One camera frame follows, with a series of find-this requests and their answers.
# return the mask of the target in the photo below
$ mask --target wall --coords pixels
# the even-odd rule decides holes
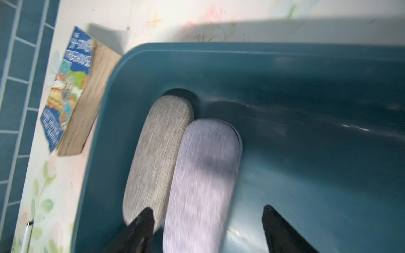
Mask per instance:
[[[0,0],[0,253],[23,192],[59,0]]]

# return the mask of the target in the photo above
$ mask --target white pen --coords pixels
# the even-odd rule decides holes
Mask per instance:
[[[21,246],[21,253],[27,253],[28,252],[28,246],[30,245],[30,239],[31,239],[31,232],[32,232],[32,226],[34,225],[34,221],[29,221],[26,226],[26,230],[24,232],[24,238],[23,238],[23,244]]]

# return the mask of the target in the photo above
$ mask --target book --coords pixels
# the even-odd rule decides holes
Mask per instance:
[[[100,109],[108,78],[121,56],[74,28],[45,108],[40,117],[49,151],[78,155],[83,151]]]

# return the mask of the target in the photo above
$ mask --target teal wall tile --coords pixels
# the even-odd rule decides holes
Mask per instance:
[[[32,108],[38,108],[39,102],[41,101],[42,88],[44,86],[45,72],[47,70],[52,37],[53,37],[53,30],[45,26],[42,35],[42,42],[39,50],[38,61],[35,68],[34,80],[32,82],[30,100],[28,102],[28,106]]]
[[[19,129],[27,87],[24,83],[7,80],[0,111],[0,129]]]
[[[9,179],[16,140],[16,134],[0,134],[0,181]]]
[[[0,210],[3,209],[4,198],[6,197],[7,184],[0,185]]]
[[[27,173],[28,160],[29,157],[17,158],[17,162],[15,164],[14,169],[13,183],[11,184],[9,202],[21,200],[21,195],[23,194],[24,188],[25,175]]]
[[[56,16],[58,14],[59,0],[49,0],[49,7],[47,13],[47,22],[51,26],[55,26]]]
[[[15,225],[17,224],[18,211],[20,204],[7,207],[6,219],[4,220],[3,233],[0,239],[0,249],[3,252],[11,250],[14,239]]]
[[[11,29],[13,28],[15,9],[0,2],[0,71],[3,71],[9,48]]]
[[[30,79],[34,52],[34,47],[15,40],[13,54],[11,55],[9,76],[28,81]]]
[[[35,123],[38,112],[27,111],[24,122],[23,134],[21,136],[19,155],[29,155],[31,152],[32,139],[34,137]]]
[[[36,44],[45,0],[23,1],[17,36]]]

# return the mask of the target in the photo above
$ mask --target pink flower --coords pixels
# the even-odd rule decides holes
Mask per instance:
[[[191,22],[188,21],[182,28],[181,28],[181,34],[184,35],[185,37],[191,37],[193,38],[196,34],[197,26]]]
[[[212,5],[205,12],[204,18],[206,21],[209,21],[210,23],[220,23],[222,21],[223,14],[224,11],[222,9],[217,10],[215,5]]]
[[[55,223],[53,225],[52,234],[55,244],[61,244],[63,239],[63,227],[60,223]]]
[[[53,177],[53,175],[56,173],[56,162],[56,155],[51,154],[48,158],[48,177]]]
[[[25,232],[25,227],[27,226],[28,221],[30,221],[31,214],[28,212],[28,208],[25,206],[20,206],[18,213],[17,224],[15,226],[15,236],[22,240]]]

